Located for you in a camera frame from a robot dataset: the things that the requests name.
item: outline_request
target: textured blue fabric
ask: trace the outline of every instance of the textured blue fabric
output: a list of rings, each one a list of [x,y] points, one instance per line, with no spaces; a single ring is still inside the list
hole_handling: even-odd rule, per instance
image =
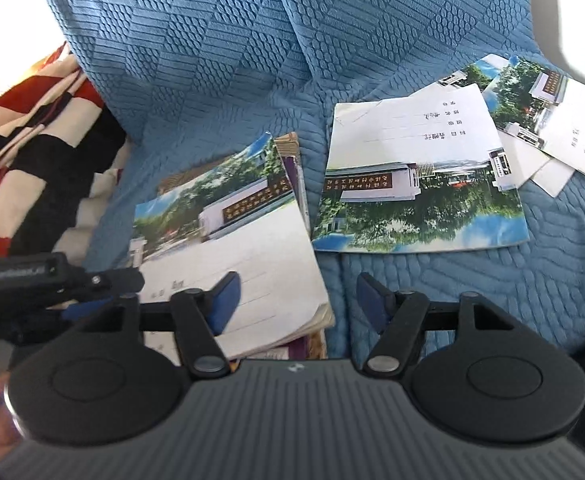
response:
[[[134,205],[168,174],[263,130],[300,135],[316,212],[336,102],[403,96],[488,53],[544,62],[529,0],[48,0],[77,57],[137,146],[87,265],[125,254]],[[337,326],[333,356],[376,336],[355,301],[371,272],[451,300],[479,290],[573,349],[585,342],[585,177],[557,200],[522,189],[531,241],[457,254],[318,254]],[[449,334],[428,341],[448,342]]]

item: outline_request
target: booklet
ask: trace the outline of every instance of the booklet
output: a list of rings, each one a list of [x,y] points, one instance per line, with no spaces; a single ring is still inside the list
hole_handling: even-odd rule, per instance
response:
[[[534,62],[490,55],[471,66],[492,64],[484,99],[497,128],[553,156],[532,177],[557,196],[574,168],[585,174],[585,85]],[[467,73],[468,67],[456,73]],[[448,76],[440,87],[462,81]]]
[[[477,84],[335,107],[315,250],[420,253],[527,240]]]
[[[228,358],[272,348],[333,321],[304,220],[274,140],[240,153],[137,206],[130,259],[146,285],[140,301],[211,288],[226,272],[241,299],[218,344]],[[146,344],[173,350],[172,335]]]
[[[482,95],[486,100],[486,88],[496,77],[499,76],[506,66],[508,66],[508,59],[489,54],[471,65],[468,65],[461,70],[457,70],[453,74],[450,74],[425,88],[417,90],[412,95],[441,95],[442,93],[455,90],[456,88],[463,88],[464,86],[477,84],[479,89],[483,91]],[[508,156],[508,162],[510,164],[515,186],[519,188],[526,181],[533,178],[539,186],[544,187],[540,183],[540,179],[537,179],[535,175],[541,170],[541,168],[548,166],[550,171],[545,172],[544,175],[550,176],[552,168],[554,167],[554,164],[550,164],[550,162],[554,159],[551,159],[551,157],[544,152],[541,152],[527,142],[523,142],[502,131],[498,131],[498,133],[499,139],[501,140],[506,155]],[[553,182],[556,182],[561,186],[559,190],[561,190],[563,184],[565,184],[565,182],[558,182],[557,179],[554,179]],[[549,187],[545,186],[544,190],[548,192]]]
[[[308,210],[308,198],[306,196],[306,184],[303,178],[303,169],[301,167],[301,152],[299,148],[299,138],[297,133],[295,132],[288,132],[279,137],[274,138],[274,144],[277,147],[277,152],[284,163],[284,168],[286,174],[288,176],[288,180],[292,185],[292,192],[295,194],[295,199],[297,199],[297,204],[301,211],[301,215],[304,219],[304,224],[306,225],[306,229],[310,233],[311,231],[311,220]],[[186,182],[200,176],[201,174],[205,173],[206,171],[211,170],[215,166],[221,164],[224,160],[228,157],[220,158],[213,162],[208,162],[207,164],[202,164],[196,168],[192,168],[188,171],[183,171],[181,173],[176,173],[170,175],[163,179],[157,188],[158,195],[162,195],[164,193],[169,192],[175,187],[181,186]],[[308,359],[327,359],[328,358],[328,349],[326,345],[326,336],[324,334],[325,327],[333,326],[335,324],[334,315],[332,309],[330,308],[329,304],[326,304],[325,307],[317,311],[316,316],[314,317],[313,321],[309,326],[304,326],[300,329],[300,334],[308,333],[311,330],[316,330],[317,332],[312,332],[308,336],[302,336],[298,339],[295,339],[288,345],[273,348],[266,352],[268,355],[278,355],[278,356],[285,356],[288,355],[291,359],[296,359],[298,352],[291,352],[288,353],[288,347],[293,346],[294,348],[299,348],[297,344],[300,340],[305,340],[308,342],[307,346],[309,351],[307,353]],[[150,348],[154,348],[159,352],[164,353],[173,360],[176,364],[178,364],[178,357],[176,354],[176,348],[173,348],[172,344],[172,337],[167,334],[158,334],[155,332],[146,332],[144,334],[146,339],[146,345]],[[263,355],[264,352],[258,352],[258,355]]]

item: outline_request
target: gray plastic housing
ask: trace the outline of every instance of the gray plastic housing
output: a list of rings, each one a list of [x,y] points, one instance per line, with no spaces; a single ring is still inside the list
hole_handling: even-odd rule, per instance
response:
[[[347,360],[245,360],[199,381],[152,430],[101,447],[26,441],[5,480],[585,480],[560,437],[527,447],[466,442],[432,425],[399,383]]]

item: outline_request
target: tree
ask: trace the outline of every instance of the tree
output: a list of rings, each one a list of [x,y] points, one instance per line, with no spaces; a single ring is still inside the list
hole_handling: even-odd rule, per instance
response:
[[[481,91],[484,91],[492,79],[485,75],[476,64],[467,66],[462,70],[466,74],[466,79],[457,83],[458,86],[469,86],[477,84]]]
[[[524,128],[534,129],[534,117],[543,108],[544,103],[534,98],[530,91],[537,76],[543,71],[543,66],[528,61],[521,61],[504,70],[495,89],[499,103],[504,107],[499,112],[500,123],[509,117],[511,120],[506,122],[519,123]]]
[[[507,123],[519,123],[522,120],[522,113],[508,101],[500,102],[491,116],[495,126],[502,130],[506,128]]]
[[[392,251],[398,245],[453,240],[480,214],[512,217],[522,214],[515,190],[500,192],[492,186],[492,168],[479,168],[463,187],[448,185],[445,173],[420,179],[416,200],[397,202],[340,202],[338,195],[324,195],[314,237],[328,234],[323,226],[335,216],[345,216],[344,234],[350,244],[368,251]]]
[[[260,178],[260,167],[253,158],[236,156],[210,171],[205,178],[186,189],[182,196],[190,199],[192,209],[199,215],[204,207]]]
[[[277,146],[274,143],[274,139],[271,137],[268,139],[268,143],[264,149],[266,154],[266,161],[261,169],[261,175],[269,178],[269,181],[276,176],[281,176],[285,173],[284,163],[279,156]]]
[[[145,238],[146,245],[143,248],[144,254],[154,252],[159,245],[159,239],[163,236],[162,230],[163,215],[137,218],[132,224],[132,237]]]

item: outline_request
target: paper card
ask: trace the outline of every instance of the paper card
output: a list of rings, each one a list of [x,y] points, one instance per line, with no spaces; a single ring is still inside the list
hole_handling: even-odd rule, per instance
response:
[[[569,182],[573,173],[575,173],[574,168],[556,158],[551,158],[541,167],[541,170],[533,175],[532,181],[550,196],[556,197]]]
[[[585,85],[517,56],[506,60],[492,55],[491,59],[498,70],[483,96],[497,128],[585,174]],[[502,59],[500,68],[497,59]],[[456,74],[472,72],[471,67],[442,78],[438,84],[447,84]],[[554,173],[567,182],[565,168]],[[555,193],[560,181],[544,181],[546,174],[542,173],[541,182]]]
[[[476,84],[335,107],[316,250],[415,253],[526,240],[508,157]]]
[[[508,155],[517,189],[522,187],[527,180],[551,160],[548,155],[540,152],[534,146],[504,132],[499,132],[499,139],[504,145],[506,155]]]

